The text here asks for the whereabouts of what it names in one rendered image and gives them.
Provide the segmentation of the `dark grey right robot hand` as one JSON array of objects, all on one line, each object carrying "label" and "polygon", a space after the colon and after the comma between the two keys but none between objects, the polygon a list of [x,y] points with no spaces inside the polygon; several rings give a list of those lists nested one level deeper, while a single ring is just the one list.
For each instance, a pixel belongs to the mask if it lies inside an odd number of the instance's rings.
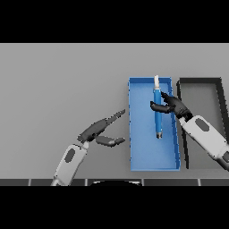
[{"label": "dark grey right robot hand", "polygon": [[169,96],[165,92],[161,92],[161,97],[166,102],[166,105],[159,105],[151,101],[150,108],[153,111],[165,114],[174,113],[178,119],[184,118],[186,122],[193,117],[190,109],[179,98]]}]

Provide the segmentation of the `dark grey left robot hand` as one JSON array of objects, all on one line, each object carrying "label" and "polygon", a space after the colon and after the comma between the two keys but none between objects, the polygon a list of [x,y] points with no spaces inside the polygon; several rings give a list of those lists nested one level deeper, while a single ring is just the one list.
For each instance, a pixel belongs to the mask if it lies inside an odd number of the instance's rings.
[{"label": "dark grey left robot hand", "polygon": [[90,127],[88,127],[78,136],[77,140],[82,144],[84,144],[86,141],[91,142],[95,140],[97,144],[107,147],[114,147],[115,145],[125,142],[124,138],[113,139],[107,136],[101,136],[101,133],[106,129],[106,127],[113,123],[116,119],[120,118],[124,113],[125,110],[122,110],[113,114],[109,118],[104,118],[91,124]]}]

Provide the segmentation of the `blue pipe with pale end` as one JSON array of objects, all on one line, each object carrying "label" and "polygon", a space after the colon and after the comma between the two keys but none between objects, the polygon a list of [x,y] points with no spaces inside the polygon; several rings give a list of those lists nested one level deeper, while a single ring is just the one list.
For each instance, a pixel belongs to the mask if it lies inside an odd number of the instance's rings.
[{"label": "blue pipe with pale end", "polygon": [[[154,86],[154,102],[161,105],[161,91],[158,75],[155,75],[154,77]],[[162,139],[162,115],[159,112],[155,112],[155,124],[157,138]]]}]

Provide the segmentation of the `dark grey rectangular bin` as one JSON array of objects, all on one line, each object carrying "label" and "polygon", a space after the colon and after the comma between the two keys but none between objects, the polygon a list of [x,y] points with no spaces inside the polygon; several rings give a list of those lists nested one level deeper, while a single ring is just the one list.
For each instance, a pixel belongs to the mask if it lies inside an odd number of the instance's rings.
[{"label": "dark grey rectangular bin", "polygon": [[[203,116],[229,144],[229,107],[226,105],[221,78],[180,78],[177,96],[193,115]],[[187,169],[220,169],[229,171],[228,163],[210,158],[207,152],[182,130],[182,141]]]}]

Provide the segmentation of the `blue rectangular bin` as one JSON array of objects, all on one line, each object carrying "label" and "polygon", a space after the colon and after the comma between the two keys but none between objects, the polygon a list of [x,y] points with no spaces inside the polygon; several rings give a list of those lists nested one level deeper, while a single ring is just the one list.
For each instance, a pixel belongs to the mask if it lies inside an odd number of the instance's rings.
[{"label": "blue rectangular bin", "polygon": [[157,138],[153,77],[130,77],[129,138],[131,171],[179,171],[181,166],[174,113],[162,114],[162,138]]}]

